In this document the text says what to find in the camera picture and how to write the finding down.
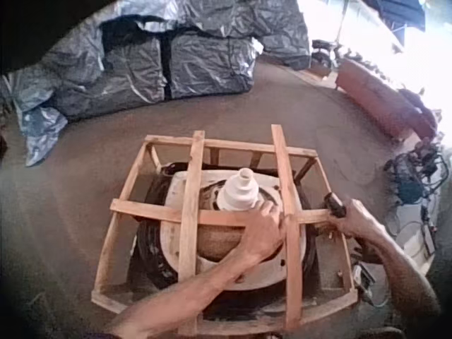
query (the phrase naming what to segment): forearm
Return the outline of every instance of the forearm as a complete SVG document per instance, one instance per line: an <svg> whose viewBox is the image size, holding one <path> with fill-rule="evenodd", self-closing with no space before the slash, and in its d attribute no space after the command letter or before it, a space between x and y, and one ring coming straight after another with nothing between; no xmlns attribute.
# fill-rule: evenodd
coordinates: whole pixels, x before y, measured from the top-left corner
<svg viewBox="0 0 452 339"><path fill-rule="evenodd" d="M233 251L210 270L129 307L113 320L107 332L127 339L147 338L171 330L194 318L257 263L257 258Z"/></svg>
<svg viewBox="0 0 452 339"><path fill-rule="evenodd" d="M396 309L407 316L438 315L438 299L413 260L385 232L377 232L369 241L383 262Z"/></svg>

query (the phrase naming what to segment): covered pile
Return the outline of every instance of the covered pile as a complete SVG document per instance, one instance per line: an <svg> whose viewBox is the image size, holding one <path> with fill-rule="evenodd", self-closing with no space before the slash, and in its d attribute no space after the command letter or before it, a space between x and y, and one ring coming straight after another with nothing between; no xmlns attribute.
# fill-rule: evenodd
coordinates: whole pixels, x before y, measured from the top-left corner
<svg viewBox="0 0 452 339"><path fill-rule="evenodd" d="M296 0L119 0L9 75L27 166L67 121L194 95L242 93L262 52L309 67Z"/></svg>

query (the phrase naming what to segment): wooden crate frame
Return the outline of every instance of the wooden crate frame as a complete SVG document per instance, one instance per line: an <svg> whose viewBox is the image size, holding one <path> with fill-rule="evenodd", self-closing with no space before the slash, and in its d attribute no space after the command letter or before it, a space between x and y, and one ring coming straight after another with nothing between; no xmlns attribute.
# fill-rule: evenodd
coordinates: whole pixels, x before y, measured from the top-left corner
<svg viewBox="0 0 452 339"><path fill-rule="evenodd" d="M112 285L109 282L109 274L113 266L113 248L118 242L121 232L119 221L123 214L181 224L179 281L196 274L196 236L198 225L245 226L245 220L249 212L198 209L203 151L208 148L210 149L210 163L212 165L219 165L220 150L251 152L250 167L257 167L263 154L274 154L276 157L284 214L294 214L296 217L293 225L287 228L285 240L287 250L286 312L285 317L265 317L253 321L225 322L206 321L202 319L201 314L179 328L179 334L188 336L197 334L246 335L271 331L290 331L312 321L330 316L356 303L357 291L353 284L347 242L343 234L334 232L333 236L336 244L336 253L334 255L341 260L344 294L317 307L308 308L302 314L302 263L299 257L300 234L304 234L305 224L324 224L328 219L329 211L326 209L296 211L295 182L300 183L304 176L310 170L313 170L321 178L322 187L318 188L321 193L326 195L331 192L331 188L315 150L288 147L281 125L272 125L271 129L273 145L205 139L204 131L195 131L193 138L146 136L132 164L119 198L113 199L110 206L113 215L100 254L95 286L92 292L92 302L117 314L128 306L113 299L113 297L108 297L106 294L107 291L121 289L121 285ZM156 145L191 147L182 210L128 201L135 181L143 167L146 153L149 154L155 166L155 171L157 173L160 172L162 165L157 156ZM295 177L292 176L290 157L307 158L304 166Z"/></svg>

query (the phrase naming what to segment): human hand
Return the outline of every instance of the human hand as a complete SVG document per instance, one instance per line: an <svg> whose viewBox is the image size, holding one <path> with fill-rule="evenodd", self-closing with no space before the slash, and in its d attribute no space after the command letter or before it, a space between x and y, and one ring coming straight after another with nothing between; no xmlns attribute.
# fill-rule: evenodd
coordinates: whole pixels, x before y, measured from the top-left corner
<svg viewBox="0 0 452 339"><path fill-rule="evenodd" d="M345 202L347 215L345 218L329 217L329 222L334 224L342 233L354 237L375 242L378 237L385 234L385 228L364 207L361 201L351 199Z"/></svg>
<svg viewBox="0 0 452 339"><path fill-rule="evenodd" d="M280 220L280 209L271 201L261 201L250 212L237 250L256 263L271 256L282 244L286 222Z"/></svg>

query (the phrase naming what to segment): gray floor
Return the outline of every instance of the gray floor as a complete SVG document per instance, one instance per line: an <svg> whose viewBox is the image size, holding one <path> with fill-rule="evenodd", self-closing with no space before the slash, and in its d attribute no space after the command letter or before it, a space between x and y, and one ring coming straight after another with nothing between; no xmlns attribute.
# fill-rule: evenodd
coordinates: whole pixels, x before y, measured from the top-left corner
<svg viewBox="0 0 452 339"><path fill-rule="evenodd" d="M49 158L32 168L24 166L24 141L10 121L1 168L1 262L15 306L47 336L100 329L112 315L90 303L90 291L109 204L143 137L203 129L211 138L271 143L271 124L282 124L289 145L317 149L334 191L361 199L384 219L389 199L381 166L408 143L394 145L345 93L275 65L259 63L256 84L243 95L179 100L72 124ZM386 311L361 305L301 333L353 338L360 328L381 325Z"/></svg>

